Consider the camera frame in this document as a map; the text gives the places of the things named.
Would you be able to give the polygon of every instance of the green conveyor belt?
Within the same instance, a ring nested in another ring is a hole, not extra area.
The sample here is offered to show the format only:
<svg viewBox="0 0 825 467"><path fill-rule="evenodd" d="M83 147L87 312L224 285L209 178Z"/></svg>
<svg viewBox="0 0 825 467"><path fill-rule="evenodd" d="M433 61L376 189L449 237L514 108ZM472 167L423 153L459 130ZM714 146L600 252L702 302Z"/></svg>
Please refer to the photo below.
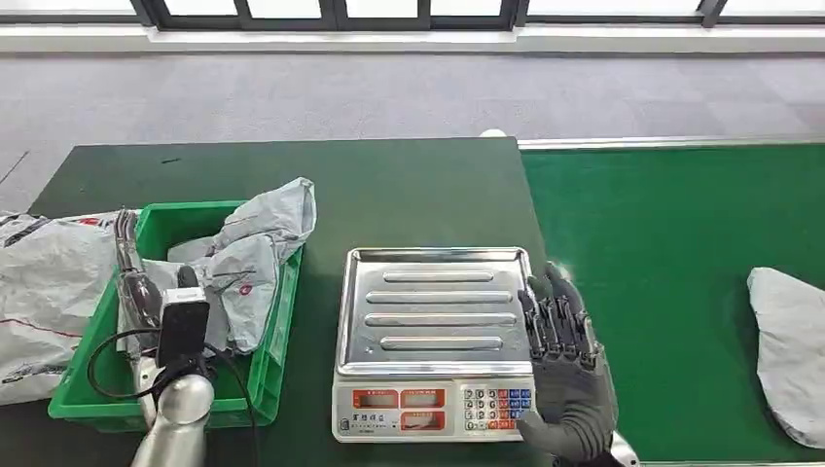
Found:
<svg viewBox="0 0 825 467"><path fill-rule="evenodd" d="M768 266L825 286L825 146L522 159L548 255L587 300L643 460L825 460L771 417L745 284Z"/></svg>

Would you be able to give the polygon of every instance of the stainless steel tray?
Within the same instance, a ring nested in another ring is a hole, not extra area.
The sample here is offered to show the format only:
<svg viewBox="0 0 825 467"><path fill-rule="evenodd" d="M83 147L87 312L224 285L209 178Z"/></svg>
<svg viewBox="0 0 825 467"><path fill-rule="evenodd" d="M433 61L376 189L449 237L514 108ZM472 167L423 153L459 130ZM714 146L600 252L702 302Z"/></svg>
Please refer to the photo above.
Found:
<svg viewBox="0 0 825 467"><path fill-rule="evenodd" d="M351 377L532 373L521 248L357 248L341 295L337 371Z"/></svg>

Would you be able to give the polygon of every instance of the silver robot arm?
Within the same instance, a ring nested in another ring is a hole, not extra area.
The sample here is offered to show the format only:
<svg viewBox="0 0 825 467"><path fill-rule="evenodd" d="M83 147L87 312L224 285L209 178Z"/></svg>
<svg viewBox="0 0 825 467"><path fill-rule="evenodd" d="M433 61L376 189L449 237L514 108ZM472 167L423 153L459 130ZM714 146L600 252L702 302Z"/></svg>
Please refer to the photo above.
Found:
<svg viewBox="0 0 825 467"><path fill-rule="evenodd" d="M188 267L178 271L179 288L161 294L137 254L136 223L136 214L124 209L114 227L122 312L133 330L143 330L134 334L138 348L131 354L131 367L149 432L131 465L200 467L206 454L204 429L215 399L201 357L208 303L195 272ZM91 361L90 380L93 374Z"/></svg>
<svg viewBox="0 0 825 467"><path fill-rule="evenodd" d="M158 414L131 467L200 467L206 457L204 428L215 399L212 383L186 375L170 383L158 400Z"/></svg>

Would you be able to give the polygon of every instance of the red digital display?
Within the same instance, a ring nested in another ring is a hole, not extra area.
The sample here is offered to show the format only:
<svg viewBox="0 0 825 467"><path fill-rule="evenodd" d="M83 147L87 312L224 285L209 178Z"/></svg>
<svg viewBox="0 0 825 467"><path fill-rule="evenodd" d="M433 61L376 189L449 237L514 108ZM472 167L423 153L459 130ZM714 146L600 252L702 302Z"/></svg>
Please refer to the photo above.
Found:
<svg viewBox="0 0 825 467"><path fill-rule="evenodd" d="M402 431L443 430L443 412L404 412L401 414Z"/></svg>
<svg viewBox="0 0 825 467"><path fill-rule="evenodd" d="M444 406L444 389L405 389L401 391L402 409L437 409Z"/></svg>
<svg viewBox="0 0 825 467"><path fill-rule="evenodd" d="M355 409L398 409L398 391L393 389L355 389L352 391Z"/></svg>

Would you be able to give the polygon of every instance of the gray carpet floor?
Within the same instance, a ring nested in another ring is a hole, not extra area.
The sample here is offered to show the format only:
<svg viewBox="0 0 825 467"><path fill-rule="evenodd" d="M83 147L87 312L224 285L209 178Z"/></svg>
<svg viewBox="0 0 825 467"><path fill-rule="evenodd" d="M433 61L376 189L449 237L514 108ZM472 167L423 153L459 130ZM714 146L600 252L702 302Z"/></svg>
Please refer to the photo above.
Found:
<svg viewBox="0 0 825 467"><path fill-rule="evenodd" d="M825 58L0 57L0 211L79 144L825 136Z"/></svg>

